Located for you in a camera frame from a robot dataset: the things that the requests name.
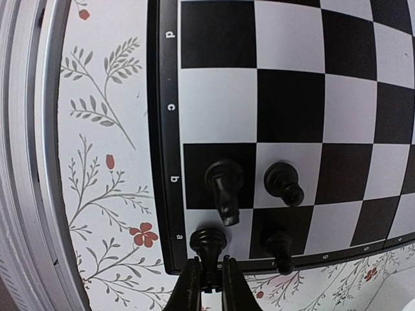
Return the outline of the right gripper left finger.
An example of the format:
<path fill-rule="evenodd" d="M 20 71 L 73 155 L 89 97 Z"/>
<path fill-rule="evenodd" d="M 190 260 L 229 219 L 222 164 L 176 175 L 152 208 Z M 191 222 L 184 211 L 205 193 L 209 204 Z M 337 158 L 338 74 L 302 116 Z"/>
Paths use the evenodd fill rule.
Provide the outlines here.
<path fill-rule="evenodd" d="M 201 265 L 188 259 L 163 311 L 201 311 Z"/>

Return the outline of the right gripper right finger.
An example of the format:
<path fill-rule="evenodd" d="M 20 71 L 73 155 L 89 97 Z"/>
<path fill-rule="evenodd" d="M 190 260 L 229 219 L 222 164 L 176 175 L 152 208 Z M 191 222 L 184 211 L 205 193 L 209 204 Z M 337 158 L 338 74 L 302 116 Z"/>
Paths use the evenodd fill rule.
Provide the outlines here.
<path fill-rule="evenodd" d="M 237 261 L 226 255 L 222 264 L 222 309 L 262 311 L 248 286 Z"/>

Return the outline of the black rook chess piece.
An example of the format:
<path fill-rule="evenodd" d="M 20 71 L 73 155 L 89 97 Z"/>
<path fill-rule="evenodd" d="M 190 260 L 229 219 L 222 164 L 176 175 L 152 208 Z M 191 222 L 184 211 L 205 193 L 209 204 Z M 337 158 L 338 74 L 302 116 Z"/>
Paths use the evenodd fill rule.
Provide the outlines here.
<path fill-rule="evenodd" d="M 217 266 L 219 256 L 227 246 L 226 235 L 216 228 L 199 229 L 191 235 L 189 245 L 202 263 L 201 290 L 206 294 L 221 291 Z"/>

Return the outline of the black corner pawn piece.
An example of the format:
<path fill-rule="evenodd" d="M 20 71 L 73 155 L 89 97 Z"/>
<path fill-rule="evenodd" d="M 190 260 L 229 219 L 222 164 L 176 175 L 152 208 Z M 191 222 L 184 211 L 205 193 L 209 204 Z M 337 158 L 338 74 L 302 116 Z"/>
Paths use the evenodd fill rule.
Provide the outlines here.
<path fill-rule="evenodd" d="M 291 244 L 290 236 L 282 231 L 267 233 L 263 239 L 264 252 L 274 258 L 276 269 L 281 275 L 289 275 L 294 270 Z"/>

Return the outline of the black white chessboard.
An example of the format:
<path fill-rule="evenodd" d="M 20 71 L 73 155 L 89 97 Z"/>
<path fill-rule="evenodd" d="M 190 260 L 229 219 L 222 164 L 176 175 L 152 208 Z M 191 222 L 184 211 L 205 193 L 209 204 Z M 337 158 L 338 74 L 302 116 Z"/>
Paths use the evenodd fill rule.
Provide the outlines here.
<path fill-rule="evenodd" d="M 165 271 L 216 227 L 243 271 L 276 271 L 267 233 L 298 270 L 414 241 L 413 1 L 149 1 L 147 93 Z M 204 176 L 243 170 L 239 223 L 225 227 Z M 264 186 L 292 165 L 297 207 Z"/>

